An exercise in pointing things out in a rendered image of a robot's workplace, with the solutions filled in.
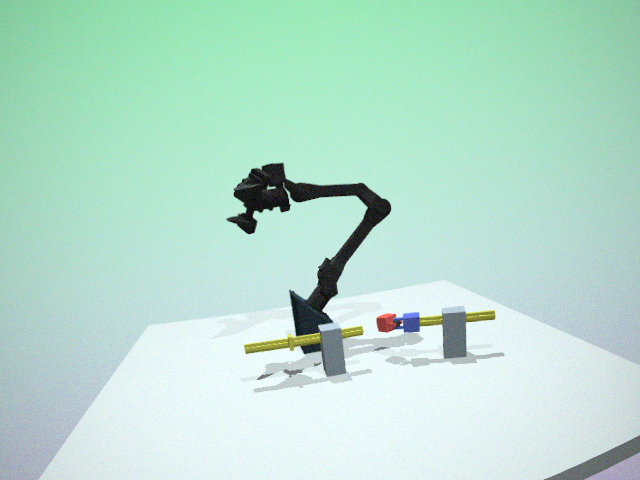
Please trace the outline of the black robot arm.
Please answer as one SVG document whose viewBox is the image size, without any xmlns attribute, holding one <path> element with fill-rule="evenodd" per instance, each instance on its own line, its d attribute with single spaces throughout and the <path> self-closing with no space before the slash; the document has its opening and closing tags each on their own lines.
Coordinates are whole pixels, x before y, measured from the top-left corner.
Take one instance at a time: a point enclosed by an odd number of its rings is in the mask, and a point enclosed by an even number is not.
<svg viewBox="0 0 640 480">
<path fill-rule="evenodd" d="M 358 196 L 368 207 L 363 220 L 344 243 L 338 253 L 331 259 L 325 258 L 317 273 L 318 284 L 313 293 L 304 302 L 323 314 L 323 309 L 331 298 L 338 295 L 337 282 L 344 267 L 371 230 L 381 222 L 390 212 L 391 204 L 381 199 L 363 183 L 358 184 L 327 184 L 293 183 L 285 178 L 284 162 L 268 164 L 261 167 L 271 178 L 269 188 L 276 187 L 277 204 L 280 212 L 290 210 L 289 197 L 295 202 L 304 202 L 320 197 Z M 284 187 L 283 187 L 284 184 Z M 285 190 L 285 189 L 287 190 Z M 319 287 L 318 287 L 319 286 Z"/>
</svg>

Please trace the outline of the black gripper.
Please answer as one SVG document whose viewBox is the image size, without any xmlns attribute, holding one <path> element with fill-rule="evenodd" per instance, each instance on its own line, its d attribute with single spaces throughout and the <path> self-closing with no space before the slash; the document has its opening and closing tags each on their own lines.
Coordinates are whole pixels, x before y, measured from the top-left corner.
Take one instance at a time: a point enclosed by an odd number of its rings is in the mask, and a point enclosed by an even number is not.
<svg viewBox="0 0 640 480">
<path fill-rule="evenodd" d="M 238 213 L 237 216 L 228 217 L 226 220 L 236 223 L 247 234 L 255 233 L 258 220 L 253 218 L 254 211 L 272 211 L 277 204 L 276 192 L 272 189 L 267 190 L 270 178 L 271 176 L 262 169 L 251 169 L 248 179 L 233 189 L 236 192 L 251 191 L 246 212 Z"/>
</svg>

